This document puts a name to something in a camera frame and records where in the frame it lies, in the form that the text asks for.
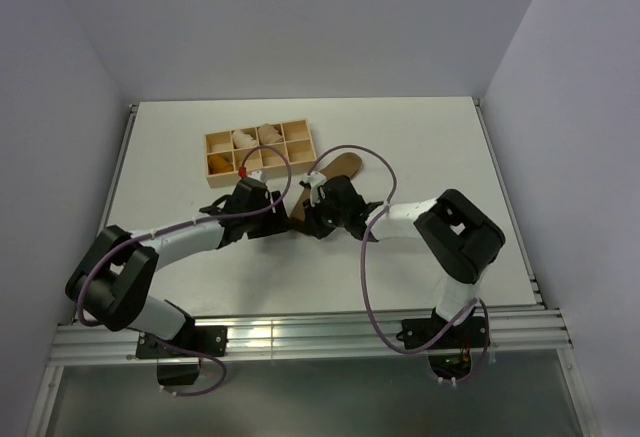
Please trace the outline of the brown sock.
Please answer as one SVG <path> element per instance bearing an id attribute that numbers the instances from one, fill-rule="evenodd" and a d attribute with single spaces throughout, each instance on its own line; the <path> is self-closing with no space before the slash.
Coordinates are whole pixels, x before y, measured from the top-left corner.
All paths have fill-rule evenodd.
<path id="1" fill-rule="evenodd" d="M 327 180 L 341 175 L 353 178 L 359 173 L 361 167 L 362 159 L 357 154 L 353 152 L 344 152 L 334 158 L 324 168 L 320 169 L 319 173 L 323 174 Z M 289 214 L 291 228 L 301 233 L 305 232 L 303 203 L 309 198 L 310 190 L 302 188 L 301 195 Z"/>

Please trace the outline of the wooden compartment tray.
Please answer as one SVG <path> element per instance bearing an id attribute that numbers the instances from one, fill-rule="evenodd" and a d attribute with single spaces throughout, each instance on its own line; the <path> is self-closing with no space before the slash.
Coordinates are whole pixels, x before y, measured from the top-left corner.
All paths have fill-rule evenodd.
<path id="1" fill-rule="evenodd" d="M 283 141 L 273 145 L 260 143 L 257 129 L 261 126 L 249 126 L 242 129 L 257 141 L 254 148 L 236 149 L 232 141 L 232 132 L 236 129 L 217 131 L 204 135 L 206 181 L 211 188 L 234 184 L 241 167 L 249 170 L 264 169 L 269 176 L 285 176 L 286 164 L 280 154 L 286 158 L 293 174 L 308 171 L 316 160 L 316 149 L 311 127 L 306 119 L 288 122 L 266 123 L 275 126 L 283 136 Z M 223 154 L 234 165 L 234 172 L 211 175 L 207 156 Z"/>

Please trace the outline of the mustard yellow sock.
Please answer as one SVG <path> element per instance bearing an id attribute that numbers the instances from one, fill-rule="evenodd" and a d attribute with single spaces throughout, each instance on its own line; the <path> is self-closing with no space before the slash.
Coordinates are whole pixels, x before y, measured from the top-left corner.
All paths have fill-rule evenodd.
<path id="1" fill-rule="evenodd" d="M 234 172 L 234 165 L 223 154 L 210 154 L 207 156 L 207 164 L 211 175 L 227 174 Z"/>

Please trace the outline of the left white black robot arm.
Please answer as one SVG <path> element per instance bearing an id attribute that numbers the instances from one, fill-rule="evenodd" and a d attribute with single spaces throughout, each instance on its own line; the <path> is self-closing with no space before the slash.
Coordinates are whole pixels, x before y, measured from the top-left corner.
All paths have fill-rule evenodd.
<path id="1" fill-rule="evenodd" d="M 244 177 L 233 191 L 199 209 L 194 218 L 167 227 L 128 232 L 103 228 L 66 283 L 65 294 L 79 318 L 116 332 L 142 331 L 159 338 L 172 356 L 195 343 L 194 319 L 149 295 L 155 273 L 202 252 L 217 251 L 244 237 L 261 238 L 288 230 L 283 194 L 259 179 Z"/>

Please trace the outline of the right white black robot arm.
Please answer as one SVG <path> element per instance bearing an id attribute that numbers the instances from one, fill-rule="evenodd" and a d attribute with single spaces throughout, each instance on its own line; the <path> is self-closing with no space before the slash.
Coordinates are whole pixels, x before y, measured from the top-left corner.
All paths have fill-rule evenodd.
<path id="1" fill-rule="evenodd" d="M 363 244 L 386 239 L 422 240 L 446 275 L 436 304 L 435 340 L 452 347 L 468 331 L 469 306 L 480 282 L 506 243 L 503 231 L 460 191 L 448 189 L 421 202 L 367 202 L 347 176 L 327 178 L 312 172 L 301 185 L 304 232 L 323 239 L 341 228 Z"/>

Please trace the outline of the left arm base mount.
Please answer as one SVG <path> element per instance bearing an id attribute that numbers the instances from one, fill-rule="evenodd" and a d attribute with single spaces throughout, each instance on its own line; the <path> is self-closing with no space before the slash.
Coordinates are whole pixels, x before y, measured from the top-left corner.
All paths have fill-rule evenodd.
<path id="1" fill-rule="evenodd" d="M 193 326 L 172 340 L 164 341 L 149 333 L 140 333 L 135 357 L 156 362 L 156 378 L 162 390 L 180 397 L 195 397 L 213 392 L 227 377 L 225 356 L 228 327 Z M 196 388 L 205 361 L 219 367 L 220 375 L 208 387 Z"/>

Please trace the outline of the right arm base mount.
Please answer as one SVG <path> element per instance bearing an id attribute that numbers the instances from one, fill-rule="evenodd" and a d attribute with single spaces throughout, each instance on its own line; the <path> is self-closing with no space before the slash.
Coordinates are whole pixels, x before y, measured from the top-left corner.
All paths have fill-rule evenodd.
<path id="1" fill-rule="evenodd" d="M 462 322 L 447 330 L 446 320 L 431 313 L 428 318 L 404 319 L 396 340 L 406 351 L 417 350 L 431 340 L 428 363 L 439 384 L 458 386 L 468 380 L 485 363 L 490 354 L 489 315 L 471 309 Z"/>

